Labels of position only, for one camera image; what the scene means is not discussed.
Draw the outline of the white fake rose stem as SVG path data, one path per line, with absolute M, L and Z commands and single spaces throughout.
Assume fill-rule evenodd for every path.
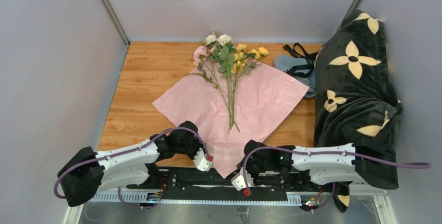
M 231 36 L 226 34 L 217 35 L 215 32 L 211 32 L 204 39 L 204 46 L 207 50 L 206 59 L 212 65 L 210 68 L 211 75 L 214 76 L 215 72 L 218 72 L 220 78 L 226 83 L 224 89 L 219 85 L 218 90 L 227 109 L 228 129 L 231 130 L 237 126 L 235 121 L 235 82 L 238 72 L 235 55 L 237 50 L 232 42 Z

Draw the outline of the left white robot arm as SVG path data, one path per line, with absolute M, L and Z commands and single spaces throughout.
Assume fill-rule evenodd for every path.
M 95 151 L 90 146 L 82 148 L 57 173 L 53 192 L 70 207 L 82 205 L 102 191 L 128 185 L 160 188 L 164 192 L 168 179 L 156 163 L 176 154 L 188 156 L 200 171 L 209 171 L 212 166 L 213 156 L 198 134 L 197 126 L 185 121 L 123 148 L 109 151 Z

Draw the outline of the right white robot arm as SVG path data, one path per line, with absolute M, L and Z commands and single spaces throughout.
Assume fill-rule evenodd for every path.
M 254 185 L 254 173 L 291 169 L 306 171 L 297 179 L 300 189 L 307 192 L 333 182 L 362 182 L 384 190 L 399 187 L 396 153 L 382 144 L 358 141 L 329 147 L 270 147 L 251 140 L 244 152 L 240 170 L 231 180 L 238 191 Z

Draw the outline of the yellow fake flower stem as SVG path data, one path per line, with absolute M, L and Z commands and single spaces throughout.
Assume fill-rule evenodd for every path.
M 233 67 L 230 70 L 230 89 L 229 89 L 229 128 L 235 128 L 238 132 L 240 128 L 235 120 L 236 114 L 236 95 L 239 83 L 243 76 L 249 75 L 252 70 L 257 68 L 263 57 L 270 54 L 264 47 L 247 50 L 246 44 L 238 44 L 234 53 Z

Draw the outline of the pink fake flower stem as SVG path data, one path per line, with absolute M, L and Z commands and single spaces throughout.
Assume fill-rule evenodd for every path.
M 193 57 L 197 72 L 191 73 L 201 77 L 220 93 L 228 112 L 228 131 L 233 128 L 240 130 L 235 120 L 234 51 L 227 45 L 214 46 L 212 50 L 205 45 L 199 46 Z

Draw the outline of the pink wrapping paper sheet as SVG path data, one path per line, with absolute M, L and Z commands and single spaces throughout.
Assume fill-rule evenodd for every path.
M 223 177 L 237 168 L 249 140 L 263 142 L 304 98 L 308 86 L 266 64 L 241 77 L 229 126 L 227 97 L 196 75 L 179 80 L 152 105 L 173 125 L 193 122 Z

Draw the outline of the small bud leafy sprig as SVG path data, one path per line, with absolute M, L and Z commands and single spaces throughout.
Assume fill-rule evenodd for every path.
M 207 72 L 203 68 L 203 64 L 202 63 L 197 65 L 197 70 L 199 72 L 191 72 L 191 73 L 189 73 L 187 75 L 188 76 L 189 75 L 199 76 L 199 77 L 203 78 L 204 81 L 210 83 L 213 88 L 215 88 L 217 90 L 220 89 L 220 86 L 219 86 L 218 82 L 215 81 L 214 76 L 207 74 Z

